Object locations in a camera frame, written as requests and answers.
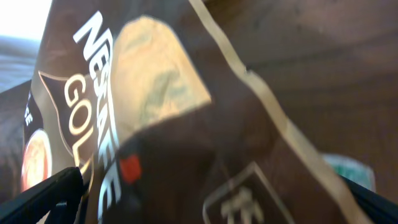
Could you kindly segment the blue Kleenex tissue multipack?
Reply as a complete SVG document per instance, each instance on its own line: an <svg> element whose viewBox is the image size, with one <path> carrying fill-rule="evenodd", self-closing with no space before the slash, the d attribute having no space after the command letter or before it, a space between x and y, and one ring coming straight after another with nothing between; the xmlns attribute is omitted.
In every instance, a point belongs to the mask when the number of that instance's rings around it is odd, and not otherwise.
<svg viewBox="0 0 398 224"><path fill-rule="evenodd" d="M356 159L339 154L322 154L322 156L337 174L376 192L375 175L371 167Z"/></svg>

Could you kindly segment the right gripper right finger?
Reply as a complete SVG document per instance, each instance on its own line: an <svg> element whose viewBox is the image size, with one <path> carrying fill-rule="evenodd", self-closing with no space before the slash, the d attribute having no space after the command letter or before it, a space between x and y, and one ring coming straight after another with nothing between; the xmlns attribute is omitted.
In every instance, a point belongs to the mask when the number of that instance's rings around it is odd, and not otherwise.
<svg viewBox="0 0 398 224"><path fill-rule="evenodd" d="M397 224L397 204L341 176L355 201L376 224Z"/></svg>

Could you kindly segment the brown Nescafe Gold coffee bag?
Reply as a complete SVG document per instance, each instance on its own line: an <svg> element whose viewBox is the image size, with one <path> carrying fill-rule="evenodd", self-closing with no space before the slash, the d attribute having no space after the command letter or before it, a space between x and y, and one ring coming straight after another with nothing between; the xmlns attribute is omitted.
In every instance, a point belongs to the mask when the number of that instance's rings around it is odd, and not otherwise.
<svg viewBox="0 0 398 224"><path fill-rule="evenodd" d="M66 167L87 223L369 223L202 1L53 1L21 187Z"/></svg>

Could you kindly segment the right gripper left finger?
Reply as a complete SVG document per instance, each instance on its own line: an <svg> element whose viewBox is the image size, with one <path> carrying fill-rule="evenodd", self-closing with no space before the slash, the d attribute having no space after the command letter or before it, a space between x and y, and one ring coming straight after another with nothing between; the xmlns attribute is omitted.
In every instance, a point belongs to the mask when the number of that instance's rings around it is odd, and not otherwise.
<svg viewBox="0 0 398 224"><path fill-rule="evenodd" d="M79 168L68 167L1 204L1 223L74 223L85 192Z"/></svg>

